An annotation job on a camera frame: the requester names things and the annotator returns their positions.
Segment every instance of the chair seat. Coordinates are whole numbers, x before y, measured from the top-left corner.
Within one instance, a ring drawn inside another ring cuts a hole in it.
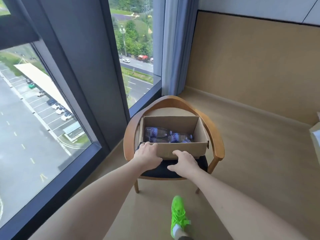
[[[196,161],[202,170],[206,172],[208,171],[208,162],[206,156],[201,156],[199,159],[196,159]],[[141,176],[167,179],[181,178],[181,176],[179,176],[176,172],[172,172],[167,169],[167,166],[177,163],[178,160],[163,160],[155,169],[145,171],[141,174]]]

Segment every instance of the green sneaker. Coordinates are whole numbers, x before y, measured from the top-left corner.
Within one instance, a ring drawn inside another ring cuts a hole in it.
[[[176,195],[173,198],[172,205],[171,205],[171,236],[174,238],[174,234],[172,232],[172,229],[176,224],[182,227],[184,230],[185,226],[188,224],[191,224],[191,221],[189,221],[186,218],[186,212],[184,210],[183,200],[180,196]]]

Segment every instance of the water bottle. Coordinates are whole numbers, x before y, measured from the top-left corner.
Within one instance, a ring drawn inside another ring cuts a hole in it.
[[[172,143],[190,143],[193,139],[192,135],[185,133],[173,133],[170,138]]]
[[[170,143],[169,137],[150,137],[149,141],[152,143]]]
[[[164,129],[164,128],[157,128],[157,127],[146,127],[144,136],[146,138],[151,137],[167,137],[172,134],[172,131]]]

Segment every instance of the curtain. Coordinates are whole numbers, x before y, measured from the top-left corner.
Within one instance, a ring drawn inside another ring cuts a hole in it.
[[[199,0],[166,0],[162,95],[184,90]]]

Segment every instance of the parked car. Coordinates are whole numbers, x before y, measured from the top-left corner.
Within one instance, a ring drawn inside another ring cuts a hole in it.
[[[32,82],[32,83],[30,83],[30,84],[28,85],[28,87],[29,87],[30,89],[33,89],[33,88],[36,87],[36,85],[34,84],[34,82]]]
[[[61,106],[61,104],[56,102],[54,105],[51,106],[51,108],[53,108],[54,110],[57,110],[58,108],[60,108],[60,106]]]
[[[49,100],[47,101],[47,104],[48,104],[49,106],[52,106],[52,105],[54,105],[56,102],[57,102],[57,101],[56,101],[55,99],[51,98],[51,99],[49,99]]]
[[[37,93],[37,96],[38,96],[38,97],[42,97],[42,96],[44,96],[44,95],[46,95],[46,92],[43,91],[43,90],[40,90],[40,91]]]
[[[32,83],[32,81],[29,78],[26,78],[26,82],[27,82],[27,84],[31,84]]]
[[[63,106],[61,106],[60,108],[58,108],[57,110],[56,110],[56,113],[57,114],[62,114],[63,112],[65,112],[66,111],[66,108],[65,107],[63,107]]]
[[[68,119],[70,119],[73,116],[74,116],[73,113],[70,113],[69,111],[67,111],[66,113],[64,113],[64,115],[61,116],[61,119],[63,121],[67,121]]]

